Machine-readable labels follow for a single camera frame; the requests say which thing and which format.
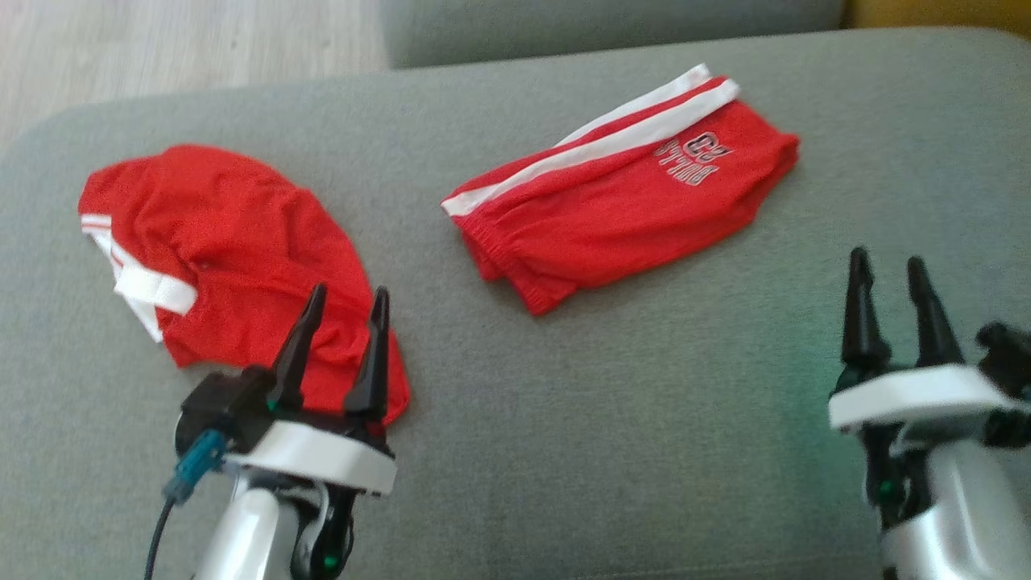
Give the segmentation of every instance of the gray couch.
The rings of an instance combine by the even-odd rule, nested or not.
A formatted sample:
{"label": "gray couch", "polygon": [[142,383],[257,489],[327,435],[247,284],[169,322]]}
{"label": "gray couch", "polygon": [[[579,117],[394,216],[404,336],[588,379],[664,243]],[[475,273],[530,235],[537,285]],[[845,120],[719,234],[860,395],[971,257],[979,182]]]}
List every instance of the gray couch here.
{"label": "gray couch", "polygon": [[[879,577],[860,450],[827,429],[849,249],[916,354],[925,255],[963,347],[1031,327],[1031,45],[973,29],[698,42],[109,103],[0,162],[0,576],[138,578],[174,464],[174,369],[76,227],[87,175],[182,141],[309,186],[393,294],[413,401],[395,493],[362,500],[350,578]],[[706,62],[801,136],[757,221],[541,318],[485,283],[438,202]],[[1031,500],[1031,457],[1005,454]],[[172,514],[189,578],[225,507]]]}
{"label": "gray couch", "polygon": [[832,30],[843,0],[383,0],[404,68]]}

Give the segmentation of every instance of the robotic arm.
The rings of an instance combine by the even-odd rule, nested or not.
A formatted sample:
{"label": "robotic arm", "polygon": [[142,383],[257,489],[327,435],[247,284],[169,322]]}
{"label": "robotic arm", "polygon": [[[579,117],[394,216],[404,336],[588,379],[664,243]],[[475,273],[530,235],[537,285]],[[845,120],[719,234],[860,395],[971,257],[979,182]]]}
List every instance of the robotic arm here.
{"label": "robotic arm", "polygon": [[989,448],[1031,442],[1031,336],[1001,323],[966,365],[924,262],[908,263],[920,356],[891,363],[880,338],[866,250],[852,251],[831,428],[866,453],[866,502],[880,520],[886,580],[1031,578],[1031,532]]}
{"label": "robotic arm", "polygon": [[354,546],[358,496],[387,496],[397,468],[387,446],[390,297],[376,292],[369,340],[343,414],[304,411],[300,386],[326,287],[314,287],[272,369],[208,375],[182,403],[175,429],[180,463],[157,541],[172,505],[189,499],[206,471],[235,481],[195,580],[332,580]]}
{"label": "robotic arm", "polygon": [[[990,448],[1031,442],[1031,336],[1001,323],[965,363],[923,260],[908,264],[920,356],[891,362],[873,309],[866,250],[852,252],[841,360],[828,404],[831,428],[866,454],[864,494],[879,517],[886,580],[1026,580],[1031,531]],[[387,446],[389,296],[377,289],[369,342],[343,415],[302,409],[301,378],[322,320],[317,285],[272,369],[208,375],[182,403],[181,457],[152,543],[173,505],[200,477],[235,480],[195,580],[333,580],[354,545],[358,496],[389,494],[396,466]]]}

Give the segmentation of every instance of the blue connector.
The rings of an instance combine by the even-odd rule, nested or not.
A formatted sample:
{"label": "blue connector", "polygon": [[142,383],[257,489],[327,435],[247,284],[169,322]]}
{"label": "blue connector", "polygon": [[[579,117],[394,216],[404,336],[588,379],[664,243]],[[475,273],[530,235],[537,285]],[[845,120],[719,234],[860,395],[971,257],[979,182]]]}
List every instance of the blue connector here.
{"label": "blue connector", "polygon": [[175,466],[175,475],[168,480],[161,492],[176,506],[186,504],[204,474],[222,465],[227,445],[226,436],[214,430],[207,430],[201,434],[186,455],[179,459]]}

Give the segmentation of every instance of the black cable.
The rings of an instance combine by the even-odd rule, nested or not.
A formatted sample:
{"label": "black cable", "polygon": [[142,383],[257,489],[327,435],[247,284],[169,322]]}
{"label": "black cable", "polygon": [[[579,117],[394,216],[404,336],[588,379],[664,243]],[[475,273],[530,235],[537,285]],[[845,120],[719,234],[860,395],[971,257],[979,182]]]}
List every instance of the black cable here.
{"label": "black cable", "polygon": [[161,543],[161,535],[165,532],[168,514],[172,513],[173,507],[175,507],[175,500],[169,498],[165,502],[165,507],[161,509],[161,515],[158,516],[158,524],[154,526],[154,536],[151,537],[151,551],[146,553],[146,570],[143,572],[143,580],[154,578],[154,562],[158,558],[158,544]]}

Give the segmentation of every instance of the folded red shorts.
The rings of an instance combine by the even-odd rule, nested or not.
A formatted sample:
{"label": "folded red shorts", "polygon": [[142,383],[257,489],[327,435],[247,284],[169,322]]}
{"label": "folded red shorts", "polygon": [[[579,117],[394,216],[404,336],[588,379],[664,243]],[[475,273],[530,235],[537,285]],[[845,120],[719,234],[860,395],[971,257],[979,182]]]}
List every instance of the folded red shorts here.
{"label": "folded red shorts", "polygon": [[750,224],[797,160],[784,134],[699,65],[441,203],[486,279],[535,315]]}

